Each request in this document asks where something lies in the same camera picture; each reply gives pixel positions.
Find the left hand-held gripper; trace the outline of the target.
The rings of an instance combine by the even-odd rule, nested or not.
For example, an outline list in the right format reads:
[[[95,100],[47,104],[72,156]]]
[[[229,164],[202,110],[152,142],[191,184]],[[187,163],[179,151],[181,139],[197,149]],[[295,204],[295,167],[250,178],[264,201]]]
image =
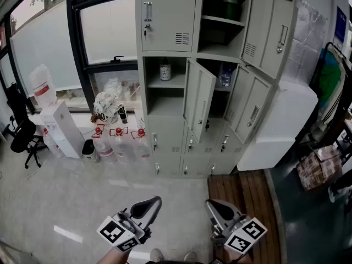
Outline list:
[[[97,233],[120,252],[130,251],[144,244],[151,236],[150,225],[162,207],[162,199],[154,196],[108,216]]]

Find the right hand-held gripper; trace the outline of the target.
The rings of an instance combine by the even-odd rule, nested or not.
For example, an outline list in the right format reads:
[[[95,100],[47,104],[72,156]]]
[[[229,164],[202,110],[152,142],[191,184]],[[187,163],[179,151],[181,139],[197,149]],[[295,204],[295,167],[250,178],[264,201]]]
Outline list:
[[[228,247],[244,255],[267,233],[257,218],[241,213],[232,203],[208,199],[205,208],[212,224],[211,241],[217,248]]]

